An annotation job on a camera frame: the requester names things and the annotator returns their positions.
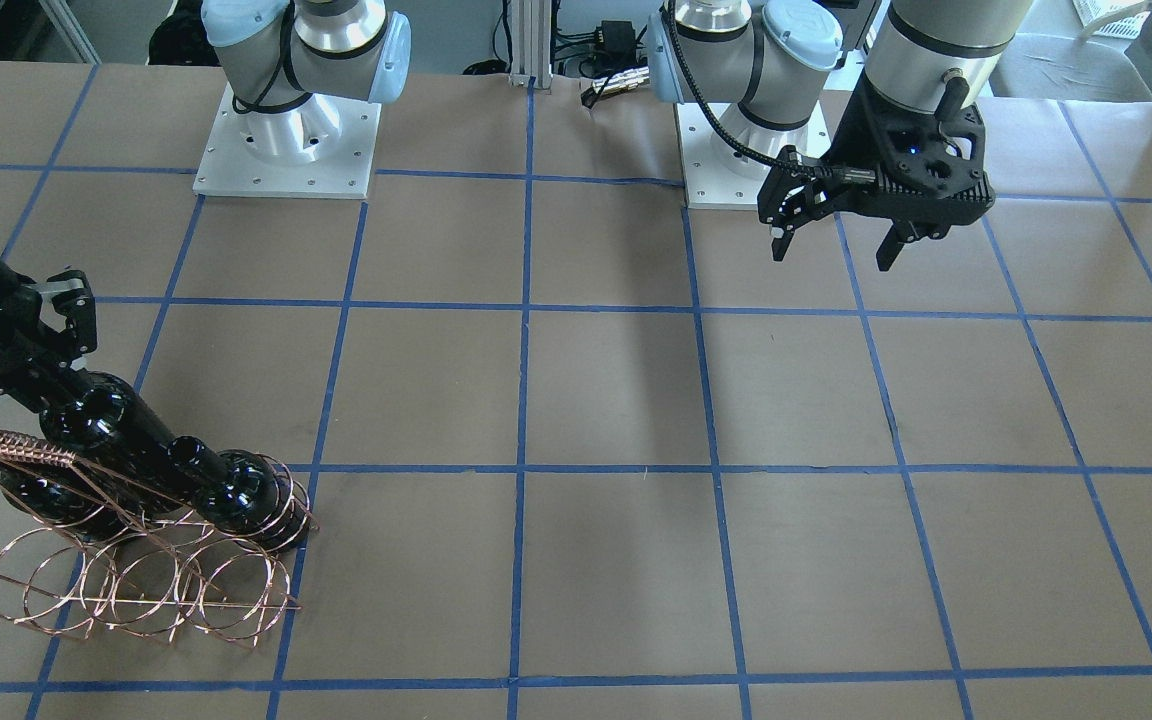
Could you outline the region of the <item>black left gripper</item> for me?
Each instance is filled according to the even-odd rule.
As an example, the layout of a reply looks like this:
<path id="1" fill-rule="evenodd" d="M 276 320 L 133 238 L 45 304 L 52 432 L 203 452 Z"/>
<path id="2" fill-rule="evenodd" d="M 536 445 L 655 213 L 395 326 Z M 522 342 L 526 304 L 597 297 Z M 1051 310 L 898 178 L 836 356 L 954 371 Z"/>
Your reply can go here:
<path id="1" fill-rule="evenodd" d="M 840 211 L 892 220 L 876 250 L 879 272 L 910 243 L 941 241 L 948 225 L 978 222 L 995 205 L 984 168 L 986 126 L 968 90 L 963 76 L 948 76 L 932 92 L 932 109 L 905 109 L 861 78 L 847 101 L 826 161 L 874 179 L 828 179 L 826 196 Z"/>

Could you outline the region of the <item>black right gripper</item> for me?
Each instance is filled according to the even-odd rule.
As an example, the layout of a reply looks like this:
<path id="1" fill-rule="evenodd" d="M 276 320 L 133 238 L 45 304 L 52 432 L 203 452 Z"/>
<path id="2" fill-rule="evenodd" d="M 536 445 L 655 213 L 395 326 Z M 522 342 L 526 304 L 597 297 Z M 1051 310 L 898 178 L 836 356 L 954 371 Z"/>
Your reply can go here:
<path id="1" fill-rule="evenodd" d="M 86 274 L 65 270 L 38 283 L 0 259 L 0 395 L 32 414 L 77 401 L 94 382 L 76 364 L 97 341 Z"/>

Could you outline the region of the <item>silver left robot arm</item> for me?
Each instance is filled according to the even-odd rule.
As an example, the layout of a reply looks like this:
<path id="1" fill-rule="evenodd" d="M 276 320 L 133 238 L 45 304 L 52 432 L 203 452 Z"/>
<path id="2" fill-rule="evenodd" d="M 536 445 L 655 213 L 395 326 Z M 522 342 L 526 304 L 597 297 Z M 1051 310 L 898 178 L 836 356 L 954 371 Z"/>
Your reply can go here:
<path id="1" fill-rule="evenodd" d="M 887 220 L 887 272 L 995 205 L 977 97 L 1028 1 L 890 1 L 835 131 L 819 108 L 844 29 L 814 1 L 667 1 L 646 24 L 650 86 L 677 106 L 687 200 L 755 209 L 782 260 L 838 213 Z"/>

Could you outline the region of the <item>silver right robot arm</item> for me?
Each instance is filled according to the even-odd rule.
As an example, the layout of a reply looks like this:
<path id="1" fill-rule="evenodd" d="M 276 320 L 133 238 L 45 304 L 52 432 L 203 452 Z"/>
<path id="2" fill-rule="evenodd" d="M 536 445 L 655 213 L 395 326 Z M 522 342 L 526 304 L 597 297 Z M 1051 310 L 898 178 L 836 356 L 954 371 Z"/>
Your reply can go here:
<path id="1" fill-rule="evenodd" d="M 410 20 L 382 1 L 205 1 L 200 23 L 227 96 L 195 192 L 362 199 L 380 106 L 410 73 Z M 37 282 L 0 258 L 0 396 L 32 414 L 68 404 L 97 344 L 83 272 Z"/>

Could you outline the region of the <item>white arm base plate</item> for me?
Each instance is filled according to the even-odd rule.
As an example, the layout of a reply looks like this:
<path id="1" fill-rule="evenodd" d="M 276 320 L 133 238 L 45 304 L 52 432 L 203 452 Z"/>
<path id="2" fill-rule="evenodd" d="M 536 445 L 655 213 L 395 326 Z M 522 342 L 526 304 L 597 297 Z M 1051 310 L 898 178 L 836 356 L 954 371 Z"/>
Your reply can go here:
<path id="1" fill-rule="evenodd" d="M 770 167 L 740 158 L 736 150 L 710 127 L 698 104 L 679 104 L 675 109 L 687 205 L 690 209 L 753 210 Z M 770 158 L 786 145 L 809 158 L 819 158 L 829 149 L 829 132 L 820 105 L 814 105 L 804 126 L 788 131 L 755 124 L 735 105 L 714 103 L 710 109 L 741 145 Z"/>
<path id="2" fill-rule="evenodd" d="M 212 123 L 192 190 L 247 199 L 366 200 L 381 106 L 312 94 L 282 114 L 238 114 L 230 88 Z"/>

